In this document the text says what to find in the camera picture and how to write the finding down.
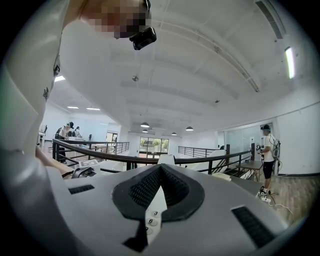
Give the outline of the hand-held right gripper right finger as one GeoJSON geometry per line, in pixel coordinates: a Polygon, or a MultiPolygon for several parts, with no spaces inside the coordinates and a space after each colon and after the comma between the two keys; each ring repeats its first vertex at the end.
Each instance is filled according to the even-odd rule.
{"type": "Polygon", "coordinates": [[[205,199],[204,188],[198,181],[168,164],[160,165],[160,186],[167,207],[161,214],[163,222],[187,220],[205,199]]]}

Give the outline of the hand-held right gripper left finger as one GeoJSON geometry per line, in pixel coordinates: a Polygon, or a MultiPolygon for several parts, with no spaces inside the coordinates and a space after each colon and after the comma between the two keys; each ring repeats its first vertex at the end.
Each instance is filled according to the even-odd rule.
{"type": "Polygon", "coordinates": [[[161,186],[161,166],[154,165],[120,182],[112,191],[112,201],[126,219],[143,221],[161,186]]]}

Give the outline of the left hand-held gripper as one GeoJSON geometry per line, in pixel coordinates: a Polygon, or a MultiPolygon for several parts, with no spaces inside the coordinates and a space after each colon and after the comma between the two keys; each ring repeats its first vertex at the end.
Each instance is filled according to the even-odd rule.
{"type": "Polygon", "coordinates": [[[71,178],[77,179],[77,178],[93,177],[100,173],[101,173],[101,167],[96,159],[83,160],[79,162],[79,167],[74,170],[71,178]]]}

